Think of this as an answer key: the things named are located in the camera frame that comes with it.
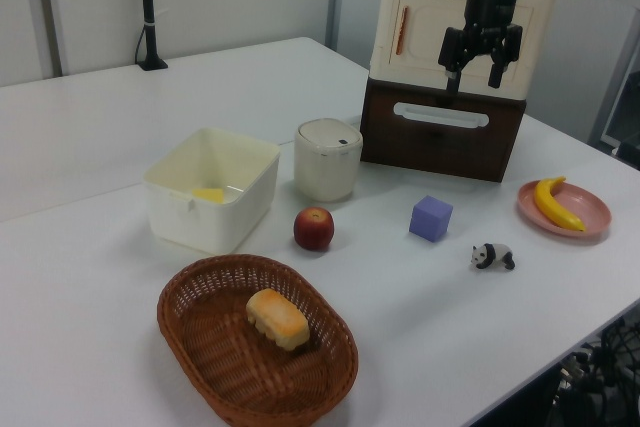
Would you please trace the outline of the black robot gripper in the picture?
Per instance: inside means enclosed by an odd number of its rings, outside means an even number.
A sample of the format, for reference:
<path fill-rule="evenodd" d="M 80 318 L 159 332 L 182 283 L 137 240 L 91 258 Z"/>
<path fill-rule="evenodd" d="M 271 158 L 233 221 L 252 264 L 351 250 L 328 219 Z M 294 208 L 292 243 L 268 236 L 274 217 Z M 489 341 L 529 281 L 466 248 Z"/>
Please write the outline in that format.
<path fill-rule="evenodd" d="M 448 27 L 438 64 L 445 69 L 446 90 L 457 94 L 462 70 L 476 56 L 489 55 L 488 86 L 498 89 L 503 74 L 519 59 L 523 28 L 513 22 L 517 0 L 466 0 L 465 26 Z"/>

